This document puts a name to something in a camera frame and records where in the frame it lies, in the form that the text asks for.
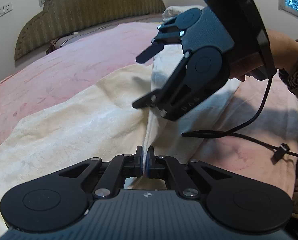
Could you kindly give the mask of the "person's right hand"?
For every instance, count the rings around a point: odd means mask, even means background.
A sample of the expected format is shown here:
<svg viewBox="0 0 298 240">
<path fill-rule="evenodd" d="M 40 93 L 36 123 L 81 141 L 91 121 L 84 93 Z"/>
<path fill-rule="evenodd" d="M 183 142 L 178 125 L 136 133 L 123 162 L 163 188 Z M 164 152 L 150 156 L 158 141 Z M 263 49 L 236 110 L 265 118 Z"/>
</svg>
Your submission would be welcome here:
<svg viewBox="0 0 298 240">
<path fill-rule="evenodd" d="M 293 74 L 298 65 L 298 42 L 283 33 L 268 30 L 270 49 L 276 69 L 283 69 L 288 74 Z M 245 75 L 263 63 L 258 53 L 245 57 L 241 61 L 233 63 L 230 68 L 230 79 L 236 78 L 245 81 Z"/>
</svg>

